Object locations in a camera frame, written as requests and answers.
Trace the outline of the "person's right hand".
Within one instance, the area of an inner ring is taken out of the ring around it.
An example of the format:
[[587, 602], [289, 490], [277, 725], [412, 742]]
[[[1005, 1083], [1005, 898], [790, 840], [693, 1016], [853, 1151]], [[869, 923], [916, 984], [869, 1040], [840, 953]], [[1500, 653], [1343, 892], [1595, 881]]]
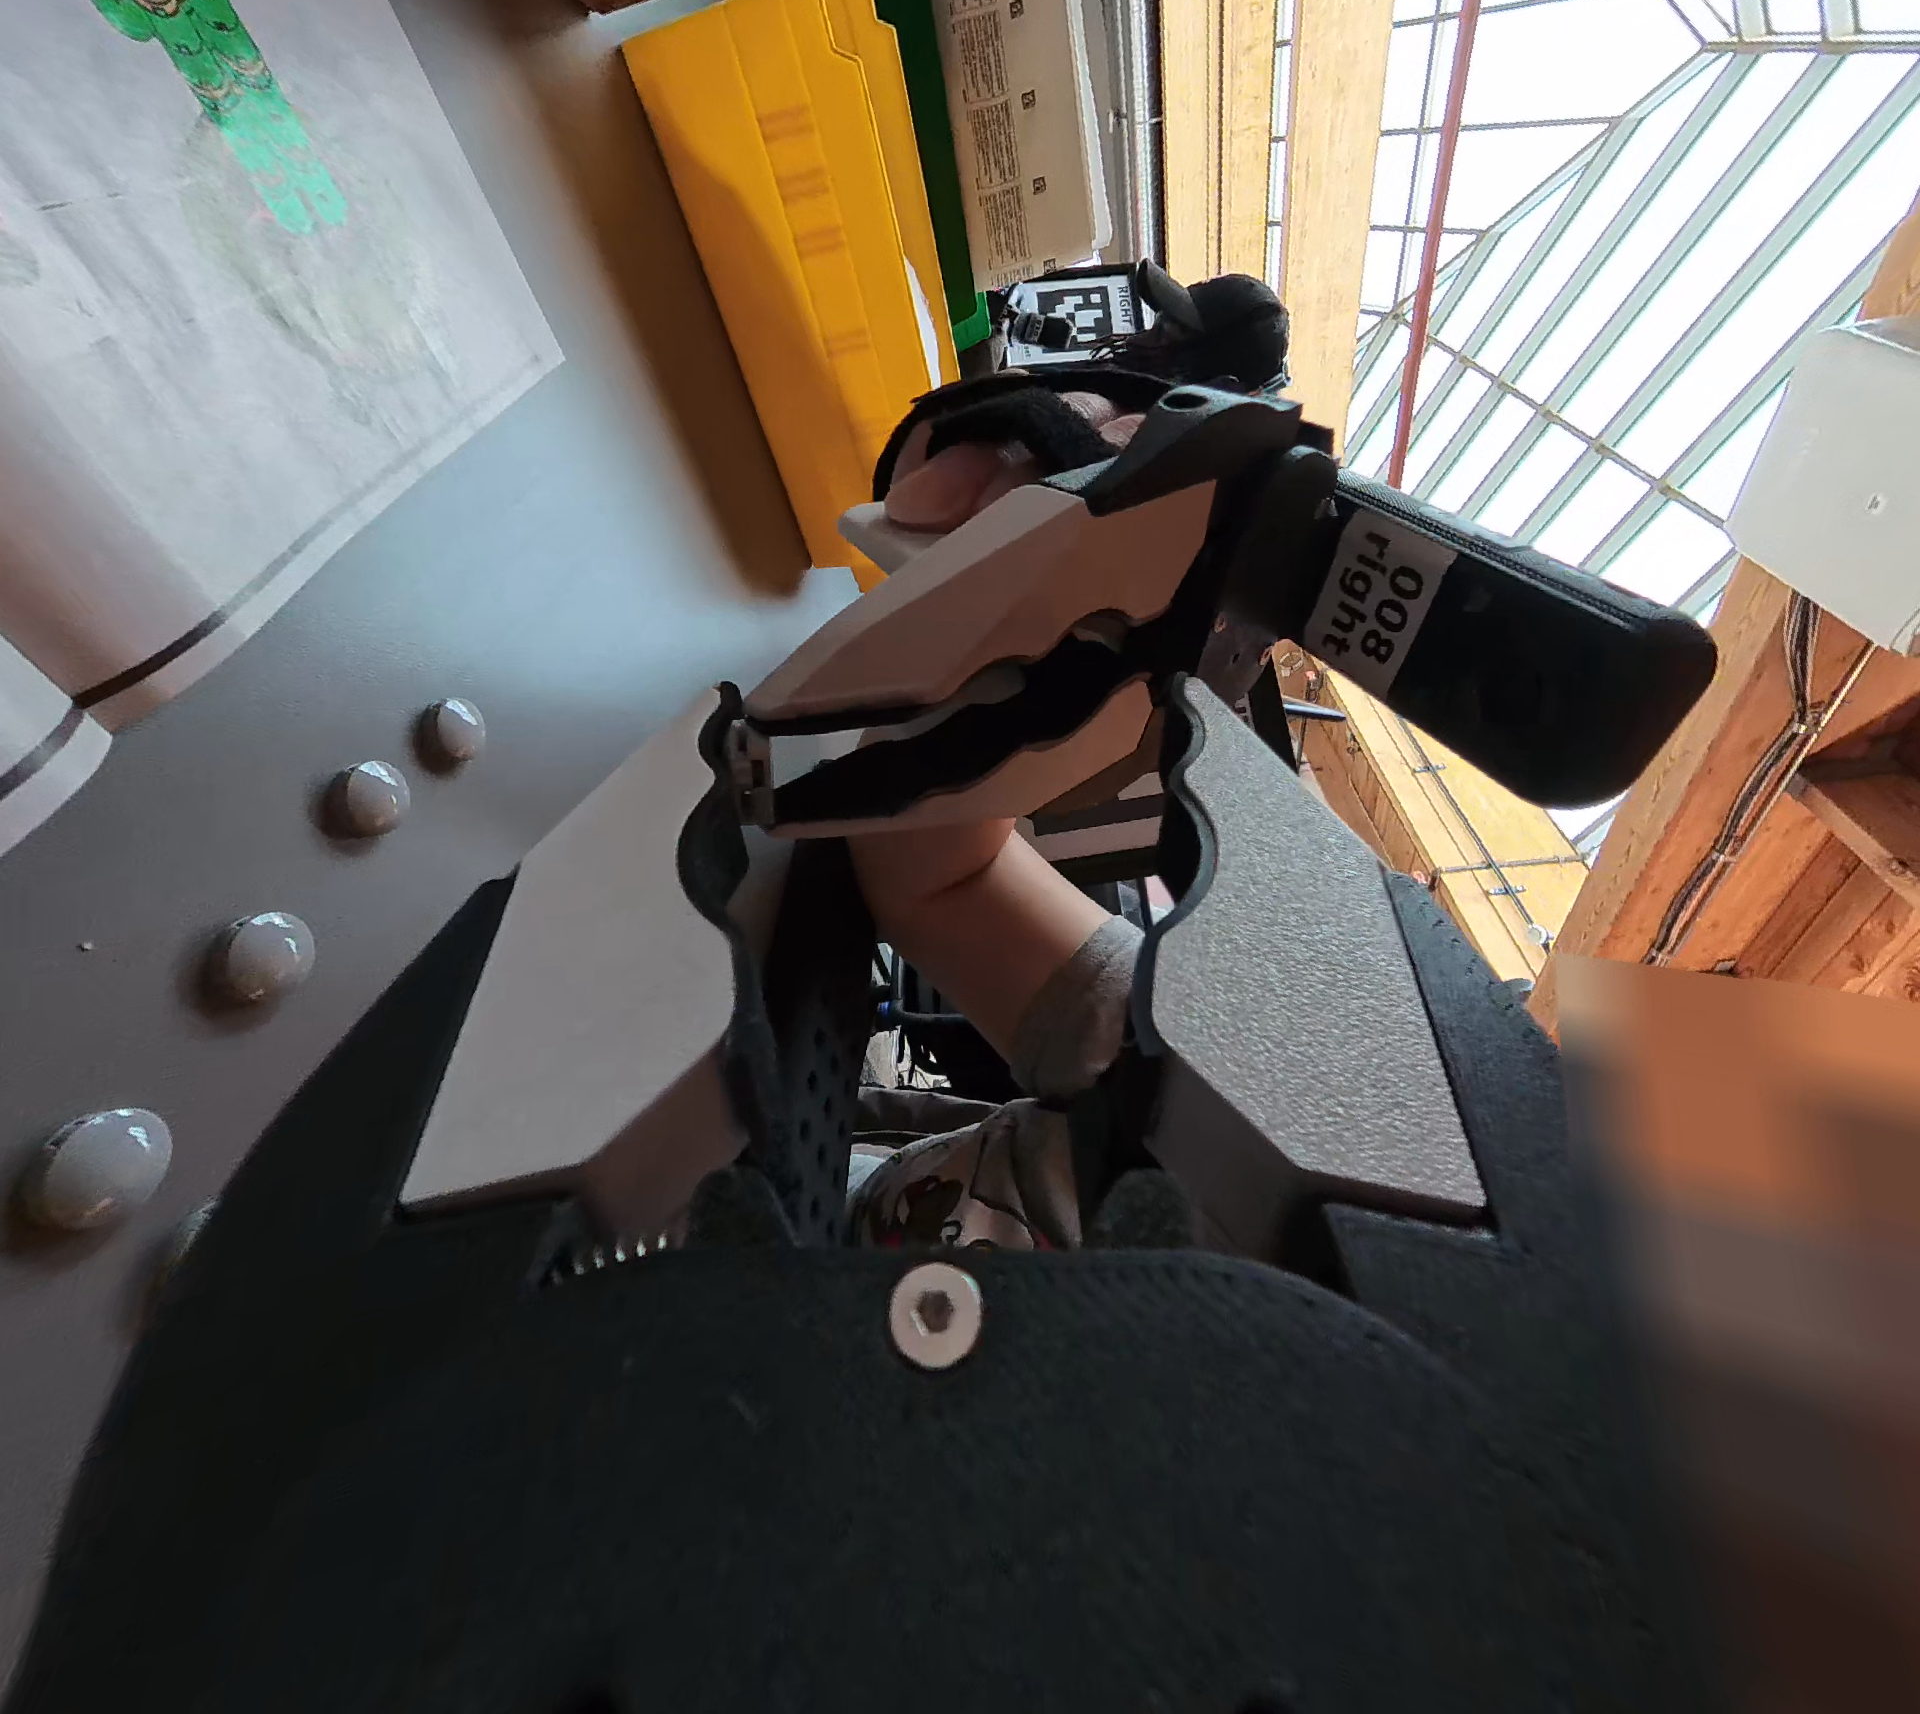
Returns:
[[945, 533], [1024, 481], [1106, 468], [1131, 427], [1140, 408], [1085, 386], [940, 386], [892, 434], [874, 497], [892, 529]]

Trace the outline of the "white printed panel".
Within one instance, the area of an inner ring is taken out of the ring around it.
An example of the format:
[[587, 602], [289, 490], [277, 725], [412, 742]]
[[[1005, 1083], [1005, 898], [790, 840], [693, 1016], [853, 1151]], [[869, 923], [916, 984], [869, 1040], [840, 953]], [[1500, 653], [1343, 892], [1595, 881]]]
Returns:
[[1114, 244], [1085, 0], [937, 0], [968, 280], [1005, 292]]

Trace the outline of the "person's printed grey shirt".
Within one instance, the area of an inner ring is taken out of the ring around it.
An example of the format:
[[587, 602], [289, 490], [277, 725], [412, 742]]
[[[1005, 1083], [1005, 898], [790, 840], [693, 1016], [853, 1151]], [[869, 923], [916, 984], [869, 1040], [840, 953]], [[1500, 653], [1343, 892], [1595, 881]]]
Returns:
[[1016, 1095], [968, 1130], [863, 1158], [863, 1184], [846, 1196], [846, 1242], [914, 1243], [914, 1251], [916, 1243], [1005, 1243], [1005, 1251], [1085, 1243], [1064, 1102]]

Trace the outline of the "person's right forearm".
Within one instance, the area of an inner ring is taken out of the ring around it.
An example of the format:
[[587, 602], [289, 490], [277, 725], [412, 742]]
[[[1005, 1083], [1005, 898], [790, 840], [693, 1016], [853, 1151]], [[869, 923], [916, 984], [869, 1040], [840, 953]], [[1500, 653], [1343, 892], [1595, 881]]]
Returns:
[[1005, 818], [869, 830], [874, 933], [945, 996], [1024, 1095], [1085, 1095], [1127, 1044], [1140, 930], [1073, 892]]

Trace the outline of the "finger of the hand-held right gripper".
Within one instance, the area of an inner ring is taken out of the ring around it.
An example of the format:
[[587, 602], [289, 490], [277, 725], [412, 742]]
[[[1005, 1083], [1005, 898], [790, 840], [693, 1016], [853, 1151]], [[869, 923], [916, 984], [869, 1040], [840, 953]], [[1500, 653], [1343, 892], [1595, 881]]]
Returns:
[[762, 731], [898, 725], [996, 668], [1038, 668], [1073, 626], [1157, 626], [1209, 544], [1212, 481], [1092, 510], [1024, 481], [906, 555], [748, 691]]
[[768, 830], [869, 840], [1028, 818], [1116, 765], [1151, 709], [1151, 676], [1116, 663], [789, 663], [768, 676], [768, 742], [853, 731], [853, 752], [768, 777]]

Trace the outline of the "black framed marker sign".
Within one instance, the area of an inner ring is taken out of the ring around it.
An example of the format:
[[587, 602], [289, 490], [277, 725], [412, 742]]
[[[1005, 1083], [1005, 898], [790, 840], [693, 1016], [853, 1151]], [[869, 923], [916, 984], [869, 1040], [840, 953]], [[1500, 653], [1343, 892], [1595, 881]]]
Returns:
[[1024, 824], [1024, 840], [1085, 892], [1157, 875], [1161, 777], [1131, 768], [1106, 800], [1053, 800]]

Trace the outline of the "yellow plastic bin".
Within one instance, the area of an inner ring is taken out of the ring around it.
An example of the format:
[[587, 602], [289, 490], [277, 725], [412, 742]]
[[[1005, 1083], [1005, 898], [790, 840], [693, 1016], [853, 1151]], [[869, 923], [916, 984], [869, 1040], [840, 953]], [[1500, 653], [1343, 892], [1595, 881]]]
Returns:
[[718, 0], [619, 36], [816, 569], [906, 408], [957, 377], [898, 31], [874, 0]]

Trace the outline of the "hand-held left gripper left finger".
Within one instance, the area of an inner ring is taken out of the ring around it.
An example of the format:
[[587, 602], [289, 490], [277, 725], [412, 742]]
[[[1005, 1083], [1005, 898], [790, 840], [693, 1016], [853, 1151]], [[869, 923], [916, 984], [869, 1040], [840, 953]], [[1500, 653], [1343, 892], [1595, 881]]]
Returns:
[[604, 1242], [667, 1242], [739, 1158], [725, 1034], [754, 847], [725, 725], [737, 691], [693, 691], [518, 860], [400, 1211], [574, 1196]]

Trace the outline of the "green plastic bin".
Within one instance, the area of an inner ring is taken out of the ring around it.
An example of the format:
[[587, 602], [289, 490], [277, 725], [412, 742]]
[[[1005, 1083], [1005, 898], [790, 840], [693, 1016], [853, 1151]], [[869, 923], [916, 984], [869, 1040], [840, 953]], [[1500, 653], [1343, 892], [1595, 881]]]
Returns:
[[937, 0], [874, 0], [874, 21], [898, 36], [898, 64], [874, 83], [874, 129], [928, 377], [975, 377], [996, 317], [968, 280]]

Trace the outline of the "open lego instruction booklet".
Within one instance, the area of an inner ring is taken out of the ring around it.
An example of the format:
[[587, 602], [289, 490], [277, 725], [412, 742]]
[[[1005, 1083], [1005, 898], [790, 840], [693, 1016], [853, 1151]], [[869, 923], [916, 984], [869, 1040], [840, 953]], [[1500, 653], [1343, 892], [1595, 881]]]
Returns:
[[395, 0], [0, 0], [0, 840], [563, 346]]

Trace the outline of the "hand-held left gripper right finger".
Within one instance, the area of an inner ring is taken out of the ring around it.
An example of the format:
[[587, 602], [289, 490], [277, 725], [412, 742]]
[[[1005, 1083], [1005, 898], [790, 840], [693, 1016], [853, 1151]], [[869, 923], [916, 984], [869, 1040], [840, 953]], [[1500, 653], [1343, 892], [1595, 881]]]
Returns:
[[1316, 1198], [1481, 1224], [1481, 1174], [1378, 855], [1195, 676], [1161, 722], [1177, 904], [1140, 945], [1140, 1151], [1202, 1230], [1282, 1261]]

